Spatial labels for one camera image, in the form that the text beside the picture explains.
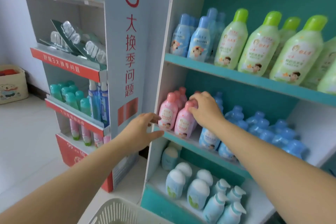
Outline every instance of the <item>white plastic basket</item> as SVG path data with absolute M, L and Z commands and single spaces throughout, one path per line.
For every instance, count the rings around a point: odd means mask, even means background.
M 89 224 L 173 224 L 122 198 L 106 201 Z

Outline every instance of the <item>pink bottle cap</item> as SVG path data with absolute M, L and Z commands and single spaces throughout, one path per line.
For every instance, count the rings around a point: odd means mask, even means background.
M 174 94 L 175 94 L 177 99 L 180 99 L 181 93 L 178 90 L 175 90 Z
M 185 87 L 180 87 L 178 90 L 180 91 L 181 95 L 185 95 L 187 91 Z
M 186 110 L 186 111 L 189 111 L 189 108 L 190 108 L 190 107 L 194 107 L 194 103 L 191 102 L 191 101 L 187 101 L 186 104 L 185 104 L 185 107 L 184 107 L 185 110 Z
M 198 108 L 198 102 L 196 99 L 191 100 L 192 103 L 194 103 L 194 107 Z
M 176 95 L 173 92 L 168 93 L 167 101 L 168 102 L 175 102 L 175 100 L 176 100 Z

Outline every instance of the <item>white tile floor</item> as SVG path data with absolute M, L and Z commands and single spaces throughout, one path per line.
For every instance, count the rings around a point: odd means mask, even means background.
M 55 138 L 59 131 L 55 112 L 35 96 L 0 105 L 0 212 L 68 169 Z M 143 183 L 134 180 L 144 181 L 145 170 L 140 158 L 114 192 L 100 189 L 78 223 L 88 223 L 113 197 L 138 203 Z

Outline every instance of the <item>hand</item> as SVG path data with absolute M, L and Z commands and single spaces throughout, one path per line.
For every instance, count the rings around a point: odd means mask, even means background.
M 133 119 L 117 137 L 130 153 L 140 151 L 151 141 L 163 136 L 163 131 L 147 133 L 147 127 L 150 127 L 151 123 L 157 123 L 158 120 L 161 120 L 161 117 L 154 113 L 142 113 Z
M 214 125 L 214 122 L 224 119 L 216 101 L 208 92 L 195 93 L 190 99 L 196 99 L 198 102 L 198 109 L 191 107 L 189 108 L 189 111 L 193 114 L 197 123 L 202 127 L 213 131 L 211 126 Z

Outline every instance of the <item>left hand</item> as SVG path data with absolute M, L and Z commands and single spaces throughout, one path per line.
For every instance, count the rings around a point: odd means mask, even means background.
M 154 113 L 142 113 L 133 119 L 124 130 L 117 136 L 128 147 L 130 153 L 144 149 L 149 143 L 162 137 L 163 131 L 147 133 L 147 127 L 151 123 L 157 123 L 161 117 Z

